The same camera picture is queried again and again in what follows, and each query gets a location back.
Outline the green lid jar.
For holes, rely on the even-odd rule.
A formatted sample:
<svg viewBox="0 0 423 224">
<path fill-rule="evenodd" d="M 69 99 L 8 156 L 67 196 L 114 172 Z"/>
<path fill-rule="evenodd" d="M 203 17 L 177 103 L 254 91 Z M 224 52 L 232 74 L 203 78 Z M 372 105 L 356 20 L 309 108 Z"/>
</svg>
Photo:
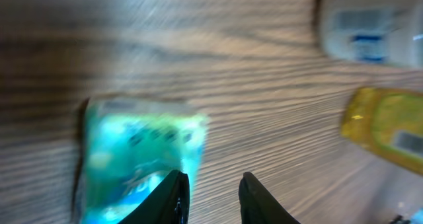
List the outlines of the green lid jar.
<svg viewBox="0 0 423 224">
<path fill-rule="evenodd" d="M 318 32 L 331 57 L 422 68 L 422 0 L 321 0 Z"/>
</svg>

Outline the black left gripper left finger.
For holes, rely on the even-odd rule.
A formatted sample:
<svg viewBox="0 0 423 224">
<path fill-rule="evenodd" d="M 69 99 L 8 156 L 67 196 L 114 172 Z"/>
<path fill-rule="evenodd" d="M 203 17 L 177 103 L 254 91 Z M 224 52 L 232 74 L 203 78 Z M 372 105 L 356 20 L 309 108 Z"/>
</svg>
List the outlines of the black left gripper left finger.
<svg viewBox="0 0 423 224">
<path fill-rule="evenodd" d="M 189 209 L 188 175 L 172 170 L 119 224 L 187 224 Z"/>
</svg>

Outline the yellow oil bottle silver cap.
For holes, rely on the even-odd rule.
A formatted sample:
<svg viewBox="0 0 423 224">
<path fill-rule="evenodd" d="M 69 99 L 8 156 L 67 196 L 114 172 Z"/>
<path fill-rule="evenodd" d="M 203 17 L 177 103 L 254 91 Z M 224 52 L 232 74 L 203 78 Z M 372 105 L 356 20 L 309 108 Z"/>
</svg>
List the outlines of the yellow oil bottle silver cap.
<svg viewBox="0 0 423 224">
<path fill-rule="evenodd" d="M 340 134 L 386 161 L 422 175 L 422 93 L 360 87 L 348 102 Z"/>
</svg>

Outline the small teal box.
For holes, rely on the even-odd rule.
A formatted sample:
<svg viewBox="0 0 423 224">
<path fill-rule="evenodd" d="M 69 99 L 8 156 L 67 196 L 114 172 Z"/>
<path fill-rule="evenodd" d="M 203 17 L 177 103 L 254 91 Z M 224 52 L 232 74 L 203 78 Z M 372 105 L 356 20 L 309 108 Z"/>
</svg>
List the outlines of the small teal box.
<svg viewBox="0 0 423 224">
<path fill-rule="evenodd" d="M 118 223 L 172 170 L 193 190 L 208 116 L 184 100 L 134 96 L 89 99 L 83 122 L 83 162 L 75 197 L 77 223 Z"/>
</svg>

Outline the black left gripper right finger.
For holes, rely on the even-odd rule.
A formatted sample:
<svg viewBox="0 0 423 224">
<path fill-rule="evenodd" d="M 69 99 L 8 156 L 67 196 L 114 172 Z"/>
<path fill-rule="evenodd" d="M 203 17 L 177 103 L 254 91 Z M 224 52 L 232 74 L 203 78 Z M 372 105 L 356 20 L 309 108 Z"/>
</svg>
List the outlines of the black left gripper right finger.
<svg viewBox="0 0 423 224">
<path fill-rule="evenodd" d="M 239 183 L 242 224 L 300 224 L 251 172 Z"/>
</svg>

